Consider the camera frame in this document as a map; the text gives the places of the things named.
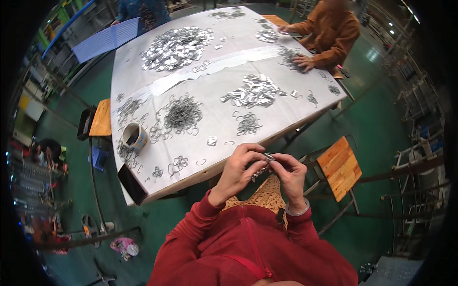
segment metal hook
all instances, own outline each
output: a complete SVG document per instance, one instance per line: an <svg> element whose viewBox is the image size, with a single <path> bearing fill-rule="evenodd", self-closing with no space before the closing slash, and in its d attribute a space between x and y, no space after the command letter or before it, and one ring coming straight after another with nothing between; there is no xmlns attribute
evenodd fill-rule
<svg viewBox="0 0 458 286"><path fill-rule="evenodd" d="M203 162L202 164L198 164L198 163L197 163L198 161L196 161L196 165L202 166L203 164L205 164L205 163L207 162L207 160L206 160L205 158L204 158L203 160L204 160L204 162Z"/></svg>

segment pile of metal clips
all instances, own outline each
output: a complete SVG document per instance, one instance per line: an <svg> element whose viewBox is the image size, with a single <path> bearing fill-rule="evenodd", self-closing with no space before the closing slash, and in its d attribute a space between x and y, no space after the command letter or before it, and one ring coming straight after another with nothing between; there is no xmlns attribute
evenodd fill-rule
<svg viewBox="0 0 458 286"><path fill-rule="evenodd" d="M198 27L170 29L157 36L147 51L140 56L143 70L175 70L200 60L204 47L214 39L213 30Z"/></svg>
<svg viewBox="0 0 458 286"><path fill-rule="evenodd" d="M251 176L251 180L253 182L256 180L257 177L259 177L262 173L264 173L267 169L270 168L270 162L271 161L275 161L275 158L272 155L270 155L270 153L264 153L264 155L266 156L267 166L266 167L262 167L256 173L254 173L253 176Z"/></svg>
<svg viewBox="0 0 458 286"><path fill-rule="evenodd" d="M255 37L261 42L275 43L280 35L272 29L261 29Z"/></svg>
<svg viewBox="0 0 458 286"><path fill-rule="evenodd" d="M232 103L237 106L244 106L246 109L250 109L254 106L271 106L276 95L287 96L288 94L281 91L278 86L263 74L246 75L244 76L243 82L245 83L233 92L228 92L227 95L220 98L222 102L231 100Z"/></svg>

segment zipper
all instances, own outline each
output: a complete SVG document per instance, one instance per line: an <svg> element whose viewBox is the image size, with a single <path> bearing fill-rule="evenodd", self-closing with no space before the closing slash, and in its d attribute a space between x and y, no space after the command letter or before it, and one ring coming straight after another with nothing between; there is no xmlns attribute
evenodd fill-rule
<svg viewBox="0 0 458 286"><path fill-rule="evenodd" d="M248 241L249 241L249 244L251 246L251 250L252 250L253 256L256 259L256 263L264 269L264 271L267 274L266 277L267 278L271 278L273 276L273 273L272 273L272 271L270 271L270 269L268 267L265 266L265 264L264 264L264 262L262 260L261 252L259 251L259 248L258 248L258 246L256 244L255 236L254 236L254 233L253 233L252 223L251 223L249 218L245 217L245 212L244 212L243 206L241 206L241 210L242 210L243 217L240 219L240 221L241 221L243 227L246 230L246 234L248 236Z"/></svg>

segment leopard print pants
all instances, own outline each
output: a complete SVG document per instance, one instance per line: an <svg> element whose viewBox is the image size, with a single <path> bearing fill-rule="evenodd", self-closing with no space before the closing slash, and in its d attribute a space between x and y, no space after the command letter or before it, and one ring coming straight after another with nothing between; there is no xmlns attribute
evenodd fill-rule
<svg viewBox="0 0 458 286"><path fill-rule="evenodd" d="M276 175L270 175L248 200L240 201L236 196L233 196L226 201L226 206L221 211L238 205L262 206L277 214L280 208L284 209L286 206L280 193L280 180ZM283 213L283 220L285 227L287 227L286 213Z"/></svg>

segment pile of metal hooks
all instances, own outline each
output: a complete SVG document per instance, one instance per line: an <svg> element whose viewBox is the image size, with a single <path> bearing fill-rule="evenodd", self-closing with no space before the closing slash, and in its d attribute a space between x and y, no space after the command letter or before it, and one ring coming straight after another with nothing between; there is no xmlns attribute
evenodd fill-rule
<svg viewBox="0 0 458 286"><path fill-rule="evenodd" d="M328 86L329 88L329 91L334 93L335 95L339 95L340 94L340 90L337 86Z"/></svg>
<svg viewBox="0 0 458 286"><path fill-rule="evenodd" d="M243 116L237 116L235 120L239 121L239 118L242 120L239 122L239 127L237 128L237 136L247 135L247 134L256 134L262 125L259 125L256 118L256 115L252 112L249 112Z"/></svg>
<svg viewBox="0 0 458 286"><path fill-rule="evenodd" d="M162 173L164 173L164 170L160 169L159 166L156 166L154 168L154 172L152 173L152 176L155 178L162 177Z"/></svg>
<svg viewBox="0 0 458 286"><path fill-rule="evenodd" d="M184 98L171 100L171 104L165 109L168 113L164 116L164 128L173 130L176 134L197 129L197 123L203 118L199 108L201 103L195 102L194 97L190 97L188 93Z"/></svg>
<svg viewBox="0 0 458 286"><path fill-rule="evenodd" d="M322 78L324 78L325 80L327 80L328 82L334 83L334 81L333 81L332 79L330 79L327 75L325 75L324 72L320 71L320 72L318 72L318 74L319 74Z"/></svg>
<svg viewBox="0 0 458 286"><path fill-rule="evenodd" d="M164 131L163 128L161 127L161 122L160 120L156 121L156 123L151 126L151 128L148 130L148 134L150 137L150 143L154 144L159 141L160 138L163 138L164 140L173 137L170 132L172 130L166 130Z"/></svg>
<svg viewBox="0 0 458 286"><path fill-rule="evenodd" d="M269 26L268 24L261 24L261 27L263 29L273 30L273 28L271 26Z"/></svg>
<svg viewBox="0 0 458 286"><path fill-rule="evenodd" d="M180 171L187 166L188 158L180 155L173 160L173 163L169 164L167 171L169 172L170 177L173 177L175 174L180 175Z"/></svg>
<svg viewBox="0 0 458 286"><path fill-rule="evenodd" d="M211 12L208 17L215 18L217 20L230 20L230 19L236 19L236 18L241 18L245 16L246 14L242 12L242 9L236 9L238 7L232 8L235 10L234 12L226 12L226 11L219 11L219 12Z"/></svg>
<svg viewBox="0 0 458 286"><path fill-rule="evenodd" d="M120 103L123 99L124 99L124 94L123 94L123 93L118 94L118 96L116 97L116 101L119 102L119 103Z"/></svg>
<svg viewBox="0 0 458 286"><path fill-rule="evenodd" d="M315 104L315 107L318 107L318 101L316 98L313 96L313 92L309 89L309 95L307 96L307 99L309 100L310 103Z"/></svg>
<svg viewBox="0 0 458 286"><path fill-rule="evenodd" d="M303 74L304 73L304 68L303 67L298 67L297 64L293 63L292 58L297 57L300 55L300 49L289 49L285 46L280 46L278 48L278 54L283 56L283 60L281 65L287 66L290 70L296 70L297 72Z"/></svg>
<svg viewBox="0 0 458 286"><path fill-rule="evenodd" d="M130 169L135 169L138 166L138 162L136 161L138 154L134 152L134 149L124 145L121 140L118 141L116 152L124 164Z"/></svg>
<svg viewBox="0 0 458 286"><path fill-rule="evenodd" d="M132 99L131 97L128 98L125 103L118 108L118 124L120 127L125 126L127 123L127 118L129 115L133 115L135 111L137 111L140 106L142 106L146 102L141 99Z"/></svg>
<svg viewBox="0 0 458 286"><path fill-rule="evenodd" d="M261 19L253 19L255 20L256 22L258 22L259 24L261 23L267 23L267 20L265 18L261 18Z"/></svg>

